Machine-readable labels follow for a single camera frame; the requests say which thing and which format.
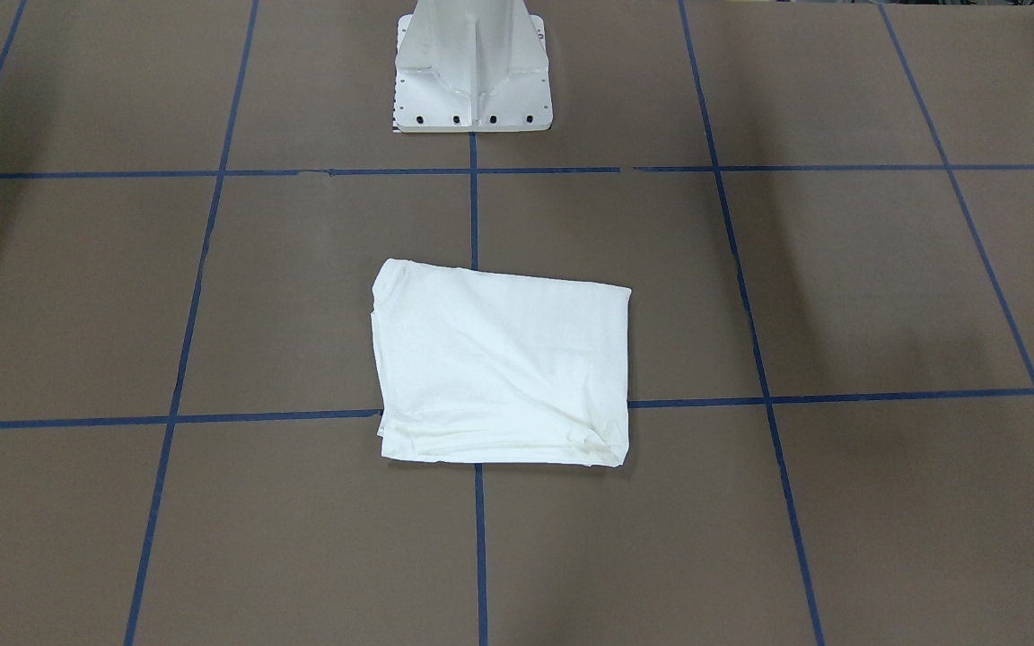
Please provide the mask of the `white long-sleeve printed shirt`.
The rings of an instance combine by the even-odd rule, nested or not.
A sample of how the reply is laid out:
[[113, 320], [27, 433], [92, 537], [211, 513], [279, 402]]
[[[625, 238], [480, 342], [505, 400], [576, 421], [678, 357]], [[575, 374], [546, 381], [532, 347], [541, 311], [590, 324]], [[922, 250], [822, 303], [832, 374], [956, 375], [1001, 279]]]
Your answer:
[[371, 294], [383, 457], [627, 462], [627, 287], [387, 260]]

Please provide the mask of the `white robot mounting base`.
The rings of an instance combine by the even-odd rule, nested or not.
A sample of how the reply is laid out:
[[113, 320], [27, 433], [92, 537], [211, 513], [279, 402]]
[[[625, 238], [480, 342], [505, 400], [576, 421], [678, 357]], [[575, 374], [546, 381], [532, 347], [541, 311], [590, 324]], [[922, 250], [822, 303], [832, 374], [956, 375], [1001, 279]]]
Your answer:
[[395, 34], [391, 128], [399, 134], [553, 126], [546, 25], [524, 1], [418, 1]]

